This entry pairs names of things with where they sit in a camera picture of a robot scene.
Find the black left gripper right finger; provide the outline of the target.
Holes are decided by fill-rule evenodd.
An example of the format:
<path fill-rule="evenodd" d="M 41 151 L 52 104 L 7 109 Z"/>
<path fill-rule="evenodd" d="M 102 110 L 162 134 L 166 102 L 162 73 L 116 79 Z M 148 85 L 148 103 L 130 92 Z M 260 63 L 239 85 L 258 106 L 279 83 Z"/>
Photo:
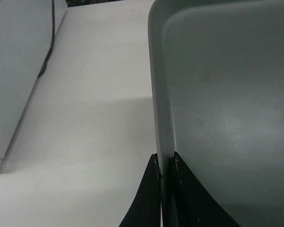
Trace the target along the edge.
<path fill-rule="evenodd" d="M 239 226 L 203 187 L 177 152 L 174 152 L 171 166 L 173 192 L 180 227 Z"/>

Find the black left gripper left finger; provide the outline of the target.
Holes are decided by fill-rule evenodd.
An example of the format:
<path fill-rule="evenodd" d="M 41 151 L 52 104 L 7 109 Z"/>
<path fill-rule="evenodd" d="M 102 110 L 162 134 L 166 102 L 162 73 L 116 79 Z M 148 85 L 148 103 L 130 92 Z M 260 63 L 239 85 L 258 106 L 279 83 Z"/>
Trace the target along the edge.
<path fill-rule="evenodd" d="M 119 226 L 159 227 L 161 225 L 160 169 L 157 154 L 152 154 L 136 196 Z"/>

